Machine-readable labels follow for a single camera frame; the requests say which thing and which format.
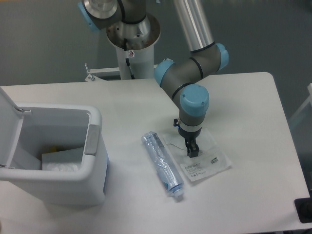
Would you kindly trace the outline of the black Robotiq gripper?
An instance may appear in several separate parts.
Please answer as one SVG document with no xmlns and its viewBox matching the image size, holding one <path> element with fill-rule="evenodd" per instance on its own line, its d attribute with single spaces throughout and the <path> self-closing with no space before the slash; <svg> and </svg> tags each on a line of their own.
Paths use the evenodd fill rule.
<svg viewBox="0 0 312 234">
<path fill-rule="evenodd" d="M 199 147 L 196 143 L 196 138 L 200 135 L 202 128 L 197 131 L 186 131 L 181 126 L 178 127 L 178 133 L 184 138 L 188 157 L 197 157 Z"/>
</svg>

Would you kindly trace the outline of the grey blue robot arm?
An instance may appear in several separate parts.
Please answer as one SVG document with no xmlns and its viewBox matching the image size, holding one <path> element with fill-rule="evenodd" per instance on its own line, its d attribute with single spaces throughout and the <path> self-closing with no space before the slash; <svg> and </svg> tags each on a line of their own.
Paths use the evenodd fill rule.
<svg viewBox="0 0 312 234">
<path fill-rule="evenodd" d="M 81 0 L 78 8 L 88 27 L 105 30 L 115 47 L 121 79 L 154 78 L 179 109 L 174 126 L 184 138 L 189 157 L 197 157 L 196 138 L 209 106 L 209 93 L 198 82 L 229 62 L 225 46 L 216 43 L 198 0 L 176 0 L 174 6 L 190 50 L 182 64 L 165 59 L 154 64 L 160 37 L 157 19 L 144 0 Z"/>
</svg>

